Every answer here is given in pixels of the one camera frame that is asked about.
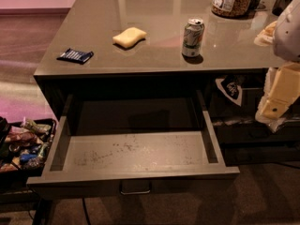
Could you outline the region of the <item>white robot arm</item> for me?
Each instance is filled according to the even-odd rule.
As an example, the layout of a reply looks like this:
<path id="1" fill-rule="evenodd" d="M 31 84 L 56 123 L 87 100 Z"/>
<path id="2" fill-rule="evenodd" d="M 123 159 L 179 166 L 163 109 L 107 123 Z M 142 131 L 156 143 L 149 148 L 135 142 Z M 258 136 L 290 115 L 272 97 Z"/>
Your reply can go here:
<path id="1" fill-rule="evenodd" d="M 300 0 L 292 0 L 275 22 L 255 37 L 259 46 L 273 46 L 277 57 L 285 60 L 278 69 L 269 69 L 264 95 L 255 114 L 261 123 L 278 120 L 300 97 Z"/>

